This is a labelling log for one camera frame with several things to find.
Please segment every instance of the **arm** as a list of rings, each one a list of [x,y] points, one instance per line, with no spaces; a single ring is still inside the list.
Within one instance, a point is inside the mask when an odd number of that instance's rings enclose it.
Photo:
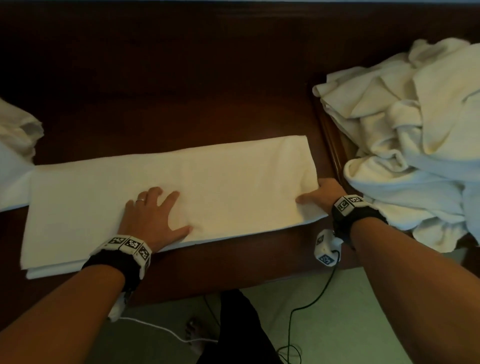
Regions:
[[[334,179],[297,198],[326,212],[347,193]],[[415,363],[478,363],[480,280],[376,218],[356,221],[351,240],[388,321]]]
[[[168,227],[168,214],[179,193],[171,193],[162,206],[159,187],[142,192],[125,206],[119,234],[135,236],[157,252],[184,238],[186,226]],[[123,274],[105,265],[86,267],[25,312],[0,333],[1,362],[82,363],[122,291]]]

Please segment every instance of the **forearm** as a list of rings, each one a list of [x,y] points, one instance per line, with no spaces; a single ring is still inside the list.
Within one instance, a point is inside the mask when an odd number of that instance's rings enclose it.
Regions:
[[[124,285],[109,266],[83,269],[0,333],[2,363],[81,363]]]
[[[417,363],[478,363],[480,280],[375,218],[351,238],[390,324]]]

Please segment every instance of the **folded white towel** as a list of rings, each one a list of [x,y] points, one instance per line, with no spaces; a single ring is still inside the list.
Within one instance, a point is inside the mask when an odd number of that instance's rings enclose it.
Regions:
[[[440,252],[467,229],[480,238],[480,44],[420,39],[328,75],[313,93],[359,146],[345,177],[392,225]]]
[[[42,136],[37,119],[0,99],[0,211],[28,204],[34,147]]]
[[[181,193],[170,227],[193,226],[165,250],[326,216],[317,206],[295,203],[318,188],[305,136],[36,166],[21,257],[28,277],[78,270],[116,233],[125,202],[155,185],[165,190],[161,200]]]

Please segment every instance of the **black wrist strap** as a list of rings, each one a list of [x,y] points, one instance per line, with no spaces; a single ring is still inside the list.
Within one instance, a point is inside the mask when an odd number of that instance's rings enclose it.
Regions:
[[[99,264],[114,267],[123,273],[125,285],[122,292],[132,292],[140,284],[140,266],[130,254],[120,250],[100,250],[87,260],[82,269]]]
[[[363,198],[349,195],[340,198],[332,207],[333,228],[336,237],[352,246],[350,231],[355,221],[363,218],[377,218],[388,224],[387,219]]]

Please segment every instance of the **white cable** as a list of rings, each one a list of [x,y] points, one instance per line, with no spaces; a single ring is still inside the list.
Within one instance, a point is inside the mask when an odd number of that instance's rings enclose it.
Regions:
[[[148,322],[144,322],[144,321],[140,321],[140,320],[137,320],[136,318],[133,318],[133,317],[120,317],[119,320],[130,320],[130,321],[135,321],[135,322],[138,322],[139,324],[144,324],[144,325],[147,325],[147,326],[151,326],[153,328],[159,328],[160,330],[164,330],[166,332],[169,332],[170,334],[172,334],[173,336],[175,336],[178,340],[180,340],[181,342],[185,342],[185,343],[189,343],[189,342],[194,342],[194,341],[209,341],[209,342],[218,342],[218,340],[214,340],[214,339],[205,339],[205,338],[199,338],[199,339],[192,339],[192,340],[184,340],[182,339],[180,336],[178,336],[176,333],[174,333],[172,330],[169,330],[167,328],[163,328],[161,326],[157,326],[157,325],[154,325],[154,324],[150,324]]]

